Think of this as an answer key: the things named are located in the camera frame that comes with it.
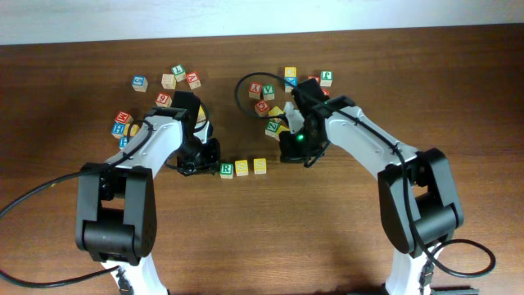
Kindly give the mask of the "green R block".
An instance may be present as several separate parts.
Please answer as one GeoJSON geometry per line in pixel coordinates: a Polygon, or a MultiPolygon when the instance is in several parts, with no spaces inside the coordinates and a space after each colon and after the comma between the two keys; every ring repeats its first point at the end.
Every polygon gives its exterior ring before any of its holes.
{"type": "Polygon", "coordinates": [[[234,176],[234,165],[233,163],[221,163],[219,175],[222,179],[232,179],[234,176]]]}

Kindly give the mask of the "yellow S block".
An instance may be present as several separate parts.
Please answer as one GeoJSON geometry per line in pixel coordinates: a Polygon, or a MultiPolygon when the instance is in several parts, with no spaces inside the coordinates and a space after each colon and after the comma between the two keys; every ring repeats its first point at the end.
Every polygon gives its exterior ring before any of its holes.
{"type": "Polygon", "coordinates": [[[235,173],[238,177],[249,175],[249,163],[248,160],[238,160],[234,162],[235,173]]]}

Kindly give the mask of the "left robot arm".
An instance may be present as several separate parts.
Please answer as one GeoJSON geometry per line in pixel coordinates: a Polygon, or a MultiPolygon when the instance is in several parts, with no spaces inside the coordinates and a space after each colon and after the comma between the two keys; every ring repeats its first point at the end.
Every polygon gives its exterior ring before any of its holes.
{"type": "Polygon", "coordinates": [[[181,108],[153,107],[123,150],[81,169],[75,242],[102,264],[122,294],[166,294],[152,258],[157,218],[153,180],[172,156],[183,175],[218,169],[212,124],[181,108]]]}

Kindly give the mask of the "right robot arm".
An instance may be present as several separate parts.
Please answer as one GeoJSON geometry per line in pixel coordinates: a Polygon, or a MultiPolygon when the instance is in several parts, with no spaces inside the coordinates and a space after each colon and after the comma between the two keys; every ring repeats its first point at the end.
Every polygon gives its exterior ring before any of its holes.
{"type": "Polygon", "coordinates": [[[391,272],[381,294],[434,294],[437,257],[464,222],[450,164],[433,148],[402,143],[373,123],[348,97],[312,102],[295,96],[283,117],[281,160],[311,166],[334,144],[376,180],[382,228],[394,247],[391,272]]]}

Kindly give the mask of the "green Z block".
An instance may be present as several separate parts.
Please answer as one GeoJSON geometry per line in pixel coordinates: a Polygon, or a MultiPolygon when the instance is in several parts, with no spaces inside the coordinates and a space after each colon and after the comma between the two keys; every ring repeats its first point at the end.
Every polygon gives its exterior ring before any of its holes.
{"type": "Polygon", "coordinates": [[[280,123],[269,120],[265,127],[265,134],[272,138],[278,138],[278,130],[280,128],[280,123]]]}

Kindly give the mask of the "yellow block tilted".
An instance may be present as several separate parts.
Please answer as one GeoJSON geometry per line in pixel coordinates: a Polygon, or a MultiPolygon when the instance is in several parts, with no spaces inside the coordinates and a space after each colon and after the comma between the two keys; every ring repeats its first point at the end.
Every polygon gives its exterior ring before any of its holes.
{"type": "Polygon", "coordinates": [[[198,116],[197,116],[197,123],[205,122],[206,121],[206,113],[203,109],[203,107],[199,108],[198,116]]]}

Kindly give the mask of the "red Q block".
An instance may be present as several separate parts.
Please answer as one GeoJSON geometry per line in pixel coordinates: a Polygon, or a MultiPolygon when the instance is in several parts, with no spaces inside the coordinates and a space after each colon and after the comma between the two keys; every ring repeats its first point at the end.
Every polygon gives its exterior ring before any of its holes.
{"type": "Polygon", "coordinates": [[[270,105],[265,100],[259,100],[255,104],[254,110],[258,117],[267,117],[270,111],[270,105]]]}

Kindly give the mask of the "green V block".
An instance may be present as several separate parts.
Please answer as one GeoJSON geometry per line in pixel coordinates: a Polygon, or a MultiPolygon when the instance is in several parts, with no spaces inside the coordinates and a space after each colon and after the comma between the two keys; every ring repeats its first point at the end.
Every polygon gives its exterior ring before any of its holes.
{"type": "Polygon", "coordinates": [[[275,88],[271,84],[266,84],[262,87],[263,99],[266,101],[275,99],[275,88]]]}

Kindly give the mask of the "blue X block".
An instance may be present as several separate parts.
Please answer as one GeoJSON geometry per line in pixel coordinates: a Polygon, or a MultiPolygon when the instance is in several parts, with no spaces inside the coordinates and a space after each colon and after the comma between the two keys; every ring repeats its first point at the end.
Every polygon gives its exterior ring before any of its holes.
{"type": "Polygon", "coordinates": [[[297,78],[296,77],[291,77],[291,76],[286,76],[284,78],[285,82],[285,86],[284,86],[284,91],[286,93],[290,93],[296,86],[297,86],[297,78]]]}

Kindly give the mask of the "red 6 block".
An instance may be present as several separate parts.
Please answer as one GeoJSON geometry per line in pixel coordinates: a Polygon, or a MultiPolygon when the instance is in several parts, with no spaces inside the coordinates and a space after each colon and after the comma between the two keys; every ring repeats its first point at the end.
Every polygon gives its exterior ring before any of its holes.
{"type": "Polygon", "coordinates": [[[172,97],[167,93],[158,93],[155,103],[158,107],[170,107],[172,104],[172,97]]]}

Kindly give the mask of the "yellow O block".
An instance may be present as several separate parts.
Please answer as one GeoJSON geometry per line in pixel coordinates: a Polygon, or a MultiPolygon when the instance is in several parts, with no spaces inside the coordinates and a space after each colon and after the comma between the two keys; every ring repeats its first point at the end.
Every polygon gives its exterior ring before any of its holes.
{"type": "Polygon", "coordinates": [[[140,130],[140,127],[138,125],[126,124],[124,126],[123,136],[134,137],[138,133],[139,130],[140,130]]]}

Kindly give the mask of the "red I block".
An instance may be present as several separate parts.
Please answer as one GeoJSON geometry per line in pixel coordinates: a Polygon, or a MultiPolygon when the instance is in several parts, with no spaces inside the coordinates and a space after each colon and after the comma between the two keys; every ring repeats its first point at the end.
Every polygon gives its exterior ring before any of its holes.
{"type": "Polygon", "coordinates": [[[320,83],[320,78],[318,76],[308,75],[307,78],[308,79],[315,79],[318,84],[320,83]]]}

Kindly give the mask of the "blue H block lower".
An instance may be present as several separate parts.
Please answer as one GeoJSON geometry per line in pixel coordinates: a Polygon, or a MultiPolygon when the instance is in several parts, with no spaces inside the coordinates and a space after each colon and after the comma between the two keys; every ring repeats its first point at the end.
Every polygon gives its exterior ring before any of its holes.
{"type": "Polygon", "coordinates": [[[119,149],[123,150],[126,147],[127,144],[128,144],[128,139],[126,137],[120,138],[120,140],[119,140],[119,149]]]}

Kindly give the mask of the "blue h block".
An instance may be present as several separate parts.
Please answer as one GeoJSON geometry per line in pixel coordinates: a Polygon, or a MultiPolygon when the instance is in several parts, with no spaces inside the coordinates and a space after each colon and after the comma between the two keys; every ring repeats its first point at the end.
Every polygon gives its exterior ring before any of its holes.
{"type": "Polygon", "coordinates": [[[124,136],[126,124],[115,122],[111,128],[111,134],[115,138],[122,138],[124,136]]]}
{"type": "Polygon", "coordinates": [[[119,149],[123,150],[126,147],[127,144],[128,144],[128,139],[126,137],[120,138],[120,140],[119,140],[119,149]]]}

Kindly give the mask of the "yellow top block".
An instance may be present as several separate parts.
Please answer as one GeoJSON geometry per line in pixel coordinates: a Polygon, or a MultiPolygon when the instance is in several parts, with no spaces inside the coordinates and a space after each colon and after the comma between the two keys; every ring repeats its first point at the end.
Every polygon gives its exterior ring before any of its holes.
{"type": "Polygon", "coordinates": [[[284,68],[284,76],[287,77],[297,77],[297,69],[294,66],[286,66],[284,68]]]}

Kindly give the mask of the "red Y block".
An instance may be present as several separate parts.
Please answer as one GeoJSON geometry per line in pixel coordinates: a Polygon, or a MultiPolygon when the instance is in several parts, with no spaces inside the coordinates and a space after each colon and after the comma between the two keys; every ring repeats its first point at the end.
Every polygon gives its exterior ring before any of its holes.
{"type": "Polygon", "coordinates": [[[259,83],[250,83],[248,88],[248,95],[253,99],[261,99],[263,85],[259,83]]]}

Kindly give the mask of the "red A block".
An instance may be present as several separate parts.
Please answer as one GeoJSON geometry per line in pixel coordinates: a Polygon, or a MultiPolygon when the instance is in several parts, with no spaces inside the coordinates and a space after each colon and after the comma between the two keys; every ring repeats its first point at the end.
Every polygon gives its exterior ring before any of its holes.
{"type": "Polygon", "coordinates": [[[201,87],[201,80],[196,72],[187,73],[186,80],[190,89],[197,89],[201,87]]]}

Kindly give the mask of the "plain wooden block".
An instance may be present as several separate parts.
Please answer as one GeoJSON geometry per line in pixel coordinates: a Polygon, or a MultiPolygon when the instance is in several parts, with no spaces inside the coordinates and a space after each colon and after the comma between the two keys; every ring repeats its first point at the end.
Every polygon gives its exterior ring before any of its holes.
{"type": "Polygon", "coordinates": [[[176,89],[177,80],[172,74],[163,74],[161,77],[161,85],[164,89],[176,89]]]}

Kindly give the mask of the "blue H block upper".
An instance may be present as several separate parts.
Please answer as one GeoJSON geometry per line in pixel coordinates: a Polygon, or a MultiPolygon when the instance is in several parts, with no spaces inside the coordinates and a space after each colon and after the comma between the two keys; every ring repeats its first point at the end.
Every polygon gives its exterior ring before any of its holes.
{"type": "Polygon", "coordinates": [[[115,122],[111,128],[111,134],[115,138],[122,138],[124,136],[126,124],[115,122]]]}

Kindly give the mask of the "red M block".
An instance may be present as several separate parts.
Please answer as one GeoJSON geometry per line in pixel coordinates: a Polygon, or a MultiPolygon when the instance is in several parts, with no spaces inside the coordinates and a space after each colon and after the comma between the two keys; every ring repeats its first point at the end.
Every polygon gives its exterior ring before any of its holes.
{"type": "Polygon", "coordinates": [[[119,111],[114,119],[115,123],[118,124],[131,124],[133,122],[133,117],[125,111],[119,111]]]}

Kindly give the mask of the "green T block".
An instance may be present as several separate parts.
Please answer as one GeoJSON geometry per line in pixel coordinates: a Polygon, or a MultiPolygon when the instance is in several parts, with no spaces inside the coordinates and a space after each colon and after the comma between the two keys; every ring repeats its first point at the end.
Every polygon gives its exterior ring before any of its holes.
{"type": "Polygon", "coordinates": [[[182,65],[176,65],[171,68],[172,74],[177,82],[181,82],[187,78],[186,71],[182,65]]]}

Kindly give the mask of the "blue 5 block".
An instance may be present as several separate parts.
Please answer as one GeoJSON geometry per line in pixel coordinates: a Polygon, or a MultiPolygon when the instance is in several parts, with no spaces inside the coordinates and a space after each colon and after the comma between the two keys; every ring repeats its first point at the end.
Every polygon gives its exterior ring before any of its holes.
{"type": "Polygon", "coordinates": [[[132,80],[132,87],[137,92],[145,93],[147,91],[147,78],[143,75],[135,75],[132,80]]]}

